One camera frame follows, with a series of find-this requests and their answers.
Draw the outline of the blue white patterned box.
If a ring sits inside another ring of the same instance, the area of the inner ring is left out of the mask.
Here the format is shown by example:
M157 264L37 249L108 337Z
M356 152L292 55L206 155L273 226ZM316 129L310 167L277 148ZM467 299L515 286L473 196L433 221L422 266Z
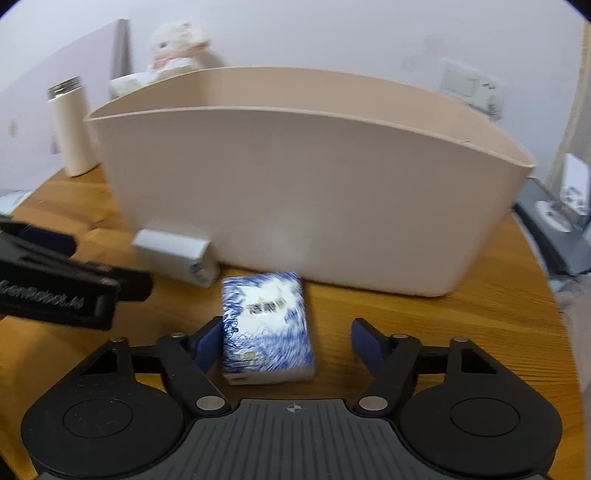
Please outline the blue white patterned box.
M301 278L293 272L228 277L221 284L222 375L231 385L315 376Z

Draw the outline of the small white box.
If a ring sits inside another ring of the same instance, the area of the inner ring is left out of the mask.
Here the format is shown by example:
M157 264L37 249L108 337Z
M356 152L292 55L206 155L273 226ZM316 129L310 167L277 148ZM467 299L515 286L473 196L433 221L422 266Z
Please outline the small white box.
M200 288L211 287L218 278L219 266L208 240L142 229L132 246L160 275Z

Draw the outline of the cream thermos bottle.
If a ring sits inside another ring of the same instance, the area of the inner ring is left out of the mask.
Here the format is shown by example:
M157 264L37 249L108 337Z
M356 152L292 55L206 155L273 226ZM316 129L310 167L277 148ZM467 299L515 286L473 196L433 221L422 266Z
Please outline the cream thermos bottle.
M91 134L84 122L89 105L82 79L75 76L47 91L57 143L69 177L78 177L98 165Z

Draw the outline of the tissue box with tissue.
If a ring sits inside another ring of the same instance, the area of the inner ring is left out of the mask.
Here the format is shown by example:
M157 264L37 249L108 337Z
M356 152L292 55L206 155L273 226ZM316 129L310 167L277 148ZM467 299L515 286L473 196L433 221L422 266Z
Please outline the tissue box with tissue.
M109 81L109 88L114 98L127 95L155 82L158 75L144 71L120 76Z

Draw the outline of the beige plastic storage basket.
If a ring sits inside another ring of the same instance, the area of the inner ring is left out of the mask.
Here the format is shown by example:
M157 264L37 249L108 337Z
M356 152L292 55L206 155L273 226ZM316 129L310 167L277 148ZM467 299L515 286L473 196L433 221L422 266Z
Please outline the beige plastic storage basket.
M455 99L308 68L194 71L86 124L131 230L207 240L240 268L427 297L457 288L536 166Z

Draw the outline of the dark grey laptop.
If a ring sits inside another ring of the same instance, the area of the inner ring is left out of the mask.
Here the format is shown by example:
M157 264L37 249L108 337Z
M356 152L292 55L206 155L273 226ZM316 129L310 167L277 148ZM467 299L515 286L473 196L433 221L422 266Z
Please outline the dark grey laptop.
M590 272L590 243L568 217L558 221L556 198L535 178L528 179L513 210L536 242L548 270L577 276Z

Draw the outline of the white phone stand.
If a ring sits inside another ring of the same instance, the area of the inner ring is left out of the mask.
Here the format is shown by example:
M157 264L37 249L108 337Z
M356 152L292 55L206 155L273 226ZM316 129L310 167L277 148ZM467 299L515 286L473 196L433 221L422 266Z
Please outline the white phone stand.
M535 210L552 229L571 232L590 212L590 166L566 153L558 199L537 201Z

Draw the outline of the white plush bunny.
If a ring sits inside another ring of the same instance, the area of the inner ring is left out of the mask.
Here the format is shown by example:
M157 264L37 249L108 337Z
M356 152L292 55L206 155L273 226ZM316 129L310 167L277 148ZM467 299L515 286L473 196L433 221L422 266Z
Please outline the white plush bunny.
M149 39L151 60L146 82L155 83L180 74L199 70L202 54L211 40L189 21L175 21L158 26Z

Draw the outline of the white wall socket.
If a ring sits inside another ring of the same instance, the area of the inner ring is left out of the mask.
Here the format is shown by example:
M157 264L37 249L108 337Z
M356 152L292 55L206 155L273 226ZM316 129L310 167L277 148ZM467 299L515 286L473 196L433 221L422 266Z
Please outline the white wall socket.
M490 120L498 121L503 117L507 94L508 89L504 83L485 79L477 91L476 108Z

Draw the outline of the white wall switch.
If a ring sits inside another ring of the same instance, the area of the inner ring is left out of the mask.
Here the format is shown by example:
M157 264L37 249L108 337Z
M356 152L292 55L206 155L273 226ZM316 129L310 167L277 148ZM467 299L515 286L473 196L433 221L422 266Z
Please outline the white wall switch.
M488 85L489 82L478 71L453 61L442 62L441 92L474 103Z

